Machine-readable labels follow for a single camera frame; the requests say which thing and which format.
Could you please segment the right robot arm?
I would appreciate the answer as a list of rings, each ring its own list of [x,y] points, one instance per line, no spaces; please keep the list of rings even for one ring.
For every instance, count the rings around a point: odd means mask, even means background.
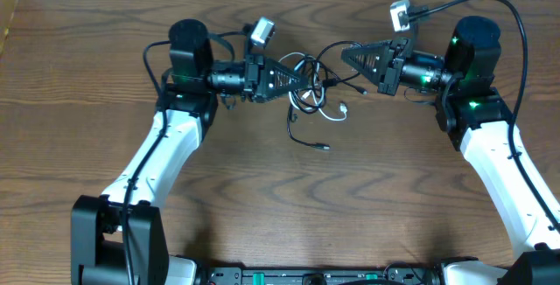
[[[380,94],[400,86],[436,95],[440,129],[481,178],[507,229],[514,251],[510,268],[477,259],[440,261],[428,284],[557,284],[559,204],[536,170],[513,123],[512,112],[493,87],[501,55],[501,32],[485,17],[458,21],[445,56],[415,50],[412,38],[396,37],[350,47],[342,60]]]

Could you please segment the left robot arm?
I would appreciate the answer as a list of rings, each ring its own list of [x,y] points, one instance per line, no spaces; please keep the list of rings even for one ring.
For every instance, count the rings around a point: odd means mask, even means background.
[[[276,25],[247,24],[241,59],[216,60],[211,44],[234,48],[196,19],[175,23],[165,44],[171,68],[157,92],[150,132],[121,175],[100,196],[80,196],[71,212],[73,284],[206,284],[192,259],[169,254],[161,211],[188,157],[201,145],[219,102],[229,96],[264,103],[307,86],[304,75],[254,53]]]

